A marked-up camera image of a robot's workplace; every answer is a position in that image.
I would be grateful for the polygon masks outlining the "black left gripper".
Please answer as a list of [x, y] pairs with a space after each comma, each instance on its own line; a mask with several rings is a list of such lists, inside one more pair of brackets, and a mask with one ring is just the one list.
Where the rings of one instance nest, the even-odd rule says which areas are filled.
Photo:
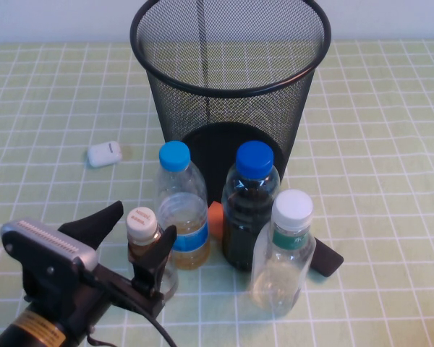
[[[62, 224], [58, 231], [97, 249], [124, 214], [120, 200], [89, 215]], [[172, 247], [176, 226], [157, 227], [147, 241], [131, 239], [129, 279], [98, 264], [87, 269], [80, 262], [37, 262], [22, 266], [25, 300], [45, 318], [63, 326], [97, 323], [111, 306], [156, 318], [164, 307], [163, 294], [177, 290]]]

